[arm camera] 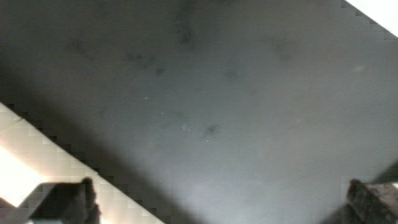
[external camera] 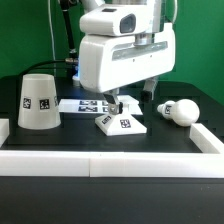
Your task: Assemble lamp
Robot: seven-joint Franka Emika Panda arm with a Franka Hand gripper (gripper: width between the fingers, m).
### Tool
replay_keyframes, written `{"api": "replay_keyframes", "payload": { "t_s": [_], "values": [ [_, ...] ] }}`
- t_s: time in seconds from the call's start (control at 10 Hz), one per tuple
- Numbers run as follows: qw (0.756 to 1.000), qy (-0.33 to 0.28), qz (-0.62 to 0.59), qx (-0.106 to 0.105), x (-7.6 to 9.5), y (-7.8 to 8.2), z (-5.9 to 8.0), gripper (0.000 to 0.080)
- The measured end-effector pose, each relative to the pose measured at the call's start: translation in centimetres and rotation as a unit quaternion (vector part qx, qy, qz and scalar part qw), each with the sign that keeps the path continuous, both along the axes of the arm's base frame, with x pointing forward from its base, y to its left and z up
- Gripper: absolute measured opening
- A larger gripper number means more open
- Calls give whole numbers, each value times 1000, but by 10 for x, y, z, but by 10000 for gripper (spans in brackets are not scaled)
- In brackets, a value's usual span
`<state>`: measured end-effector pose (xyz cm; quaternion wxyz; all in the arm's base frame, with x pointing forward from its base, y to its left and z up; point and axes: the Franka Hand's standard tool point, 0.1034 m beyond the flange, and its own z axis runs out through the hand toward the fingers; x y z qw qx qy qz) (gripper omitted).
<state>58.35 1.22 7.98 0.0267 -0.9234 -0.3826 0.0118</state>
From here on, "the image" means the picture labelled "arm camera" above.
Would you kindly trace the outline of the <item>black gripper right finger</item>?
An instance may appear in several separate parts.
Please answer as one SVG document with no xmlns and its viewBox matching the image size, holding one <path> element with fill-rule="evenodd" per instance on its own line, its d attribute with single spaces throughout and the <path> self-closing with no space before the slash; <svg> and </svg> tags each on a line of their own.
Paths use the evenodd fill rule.
<svg viewBox="0 0 398 224">
<path fill-rule="evenodd" d="M 351 181 L 344 224 L 398 224 L 398 186 Z"/>
</svg>

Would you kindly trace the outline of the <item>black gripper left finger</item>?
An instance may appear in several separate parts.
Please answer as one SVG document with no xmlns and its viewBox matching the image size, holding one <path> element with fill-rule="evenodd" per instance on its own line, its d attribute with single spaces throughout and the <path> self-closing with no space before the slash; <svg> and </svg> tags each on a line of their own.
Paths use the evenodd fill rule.
<svg viewBox="0 0 398 224">
<path fill-rule="evenodd" d="M 31 215 L 34 224 L 100 224 L 93 179 L 58 183 Z"/>
</svg>

